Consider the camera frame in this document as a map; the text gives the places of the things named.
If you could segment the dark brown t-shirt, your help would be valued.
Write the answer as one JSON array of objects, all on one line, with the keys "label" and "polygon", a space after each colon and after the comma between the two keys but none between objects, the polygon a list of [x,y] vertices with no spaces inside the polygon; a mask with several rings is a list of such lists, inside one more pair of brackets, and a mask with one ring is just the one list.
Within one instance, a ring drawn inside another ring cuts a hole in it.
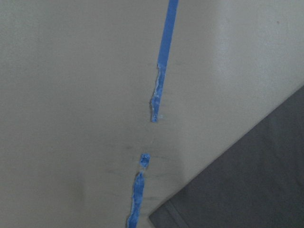
[{"label": "dark brown t-shirt", "polygon": [[157,228],[301,228],[300,88],[149,217]]}]

